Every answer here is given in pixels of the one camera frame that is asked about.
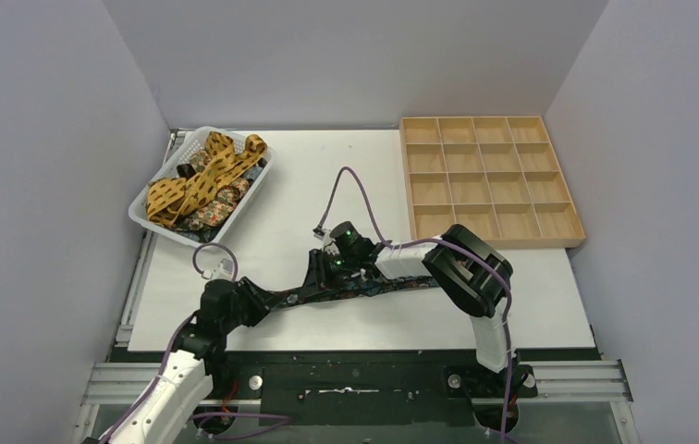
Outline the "dark floral tie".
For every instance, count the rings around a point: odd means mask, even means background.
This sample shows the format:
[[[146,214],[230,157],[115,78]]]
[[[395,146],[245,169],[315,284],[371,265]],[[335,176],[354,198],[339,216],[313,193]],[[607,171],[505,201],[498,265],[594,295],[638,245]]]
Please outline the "dark floral tie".
[[[300,287],[273,291],[279,299],[276,309],[294,307],[319,302],[350,300],[401,290],[423,290],[436,288],[437,282],[432,277],[398,277],[388,279],[380,276],[363,279],[360,276],[343,279],[335,284],[309,283]]]

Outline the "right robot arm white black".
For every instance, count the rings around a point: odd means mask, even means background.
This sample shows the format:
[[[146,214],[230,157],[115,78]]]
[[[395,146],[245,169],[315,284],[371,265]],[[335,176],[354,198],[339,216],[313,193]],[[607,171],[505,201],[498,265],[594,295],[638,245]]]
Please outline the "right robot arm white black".
[[[307,276],[288,303],[439,288],[469,316],[478,364],[500,373],[512,366],[514,354],[507,326],[512,274],[506,258],[461,224],[395,244],[374,242],[344,222],[310,252]]]

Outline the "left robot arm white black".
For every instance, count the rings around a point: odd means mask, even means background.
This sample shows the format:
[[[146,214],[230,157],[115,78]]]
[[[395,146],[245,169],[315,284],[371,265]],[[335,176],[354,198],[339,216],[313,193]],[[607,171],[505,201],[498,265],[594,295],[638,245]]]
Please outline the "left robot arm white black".
[[[142,394],[100,437],[84,441],[173,442],[201,401],[232,390],[236,377],[227,357],[229,334],[257,326],[285,300],[246,277],[207,282],[198,309],[172,334]]]

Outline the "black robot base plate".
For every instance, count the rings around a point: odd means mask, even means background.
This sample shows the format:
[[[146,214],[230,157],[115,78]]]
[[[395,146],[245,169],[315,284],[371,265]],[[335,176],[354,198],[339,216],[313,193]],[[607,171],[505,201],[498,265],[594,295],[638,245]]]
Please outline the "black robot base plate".
[[[468,350],[232,351],[208,398],[226,407],[256,401],[262,413],[289,416],[296,426],[497,431],[517,424],[518,399],[536,396],[524,386],[532,375],[516,364],[503,402],[504,374]]]

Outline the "wooden compartment tray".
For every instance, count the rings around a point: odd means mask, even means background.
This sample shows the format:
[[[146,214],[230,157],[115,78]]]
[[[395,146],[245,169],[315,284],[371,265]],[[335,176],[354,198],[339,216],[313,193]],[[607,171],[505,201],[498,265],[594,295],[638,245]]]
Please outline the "wooden compartment tray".
[[[461,224],[498,249],[585,241],[542,117],[404,117],[399,135],[413,238]]]

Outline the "white plastic basket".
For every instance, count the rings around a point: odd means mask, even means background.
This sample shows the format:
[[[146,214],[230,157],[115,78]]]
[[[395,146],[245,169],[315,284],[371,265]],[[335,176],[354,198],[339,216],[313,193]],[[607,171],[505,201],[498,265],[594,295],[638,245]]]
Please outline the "white plastic basket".
[[[257,134],[200,127],[134,198],[129,218],[190,247],[219,241],[251,203],[275,157]]]

